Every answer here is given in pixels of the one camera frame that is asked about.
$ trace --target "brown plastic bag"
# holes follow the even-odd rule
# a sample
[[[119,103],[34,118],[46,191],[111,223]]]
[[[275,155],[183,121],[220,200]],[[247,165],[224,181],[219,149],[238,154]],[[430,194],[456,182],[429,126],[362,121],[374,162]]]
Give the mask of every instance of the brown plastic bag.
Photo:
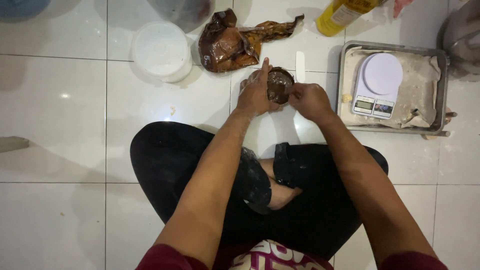
[[[262,42],[291,36],[304,18],[302,14],[292,23],[266,21],[256,27],[236,27],[237,17],[232,9],[216,12],[198,42],[202,65],[215,73],[256,65]]]

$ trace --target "leg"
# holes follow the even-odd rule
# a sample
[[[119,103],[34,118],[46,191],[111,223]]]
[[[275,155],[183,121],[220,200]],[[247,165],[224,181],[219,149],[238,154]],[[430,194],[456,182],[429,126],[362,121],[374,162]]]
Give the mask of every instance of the leg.
[[[367,150],[388,173],[385,158]],[[274,239],[286,246],[329,260],[360,227],[361,221],[338,175],[327,145],[288,143],[276,147],[273,164],[276,181],[303,192],[278,211]]]
[[[133,170],[164,223],[172,216],[183,189],[213,137],[213,134],[189,125],[156,122],[145,126],[133,139],[130,148]],[[221,245],[246,241],[255,244],[265,238],[265,216],[252,211],[243,200],[266,201],[268,204],[269,185],[268,177],[254,154],[244,148],[227,206]]]

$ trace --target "yellow bottle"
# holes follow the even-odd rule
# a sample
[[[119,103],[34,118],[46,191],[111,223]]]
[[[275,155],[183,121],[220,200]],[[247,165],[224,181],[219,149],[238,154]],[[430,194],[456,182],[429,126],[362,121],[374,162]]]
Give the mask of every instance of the yellow bottle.
[[[334,36],[383,1],[333,0],[324,13],[316,20],[317,29],[327,37]]]

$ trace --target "hand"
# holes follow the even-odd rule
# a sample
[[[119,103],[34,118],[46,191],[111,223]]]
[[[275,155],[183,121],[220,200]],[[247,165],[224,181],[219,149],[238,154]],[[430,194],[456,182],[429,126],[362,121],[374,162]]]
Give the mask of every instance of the hand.
[[[253,72],[248,79],[240,83],[240,95],[236,110],[258,116],[280,108],[280,105],[267,98],[267,79],[271,69],[268,58],[265,58],[262,69]]]
[[[289,104],[303,117],[317,125],[336,117],[325,90],[318,84],[295,83],[289,90]]]

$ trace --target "metal tray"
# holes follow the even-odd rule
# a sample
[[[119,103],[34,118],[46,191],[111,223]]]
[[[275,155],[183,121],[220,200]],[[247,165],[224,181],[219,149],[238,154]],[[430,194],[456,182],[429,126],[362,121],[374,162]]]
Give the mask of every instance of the metal tray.
[[[447,54],[441,49],[427,49],[427,48],[419,48],[419,47],[410,47],[410,46],[401,46],[401,45],[392,45],[392,44],[383,44],[383,43],[375,43],[375,42],[365,42],[365,41],[356,41],[352,40],[347,42],[343,48],[340,55],[340,65],[338,74],[338,86],[337,86],[337,104],[336,104],[336,113],[340,116],[341,113],[341,104],[342,104],[342,93],[341,89],[343,89],[343,70],[345,65],[345,54],[346,52],[354,47],[362,47],[362,49],[379,49],[379,50],[391,50],[391,51],[403,51],[403,52],[410,52],[414,54],[419,54],[423,56],[436,56],[438,60],[438,66],[440,68],[440,81],[437,83],[437,101],[436,101],[436,110],[437,116],[435,117],[435,121],[433,121],[430,127],[406,127],[402,129],[391,128],[382,125],[358,125],[352,126],[348,125],[347,128],[349,130],[362,130],[362,131],[376,131],[376,132],[392,132],[392,133],[407,133],[407,134],[427,134],[427,135],[435,135],[442,131],[444,128],[444,121],[445,121],[445,108],[446,108],[446,101],[447,101],[447,68],[449,65],[449,60]]]

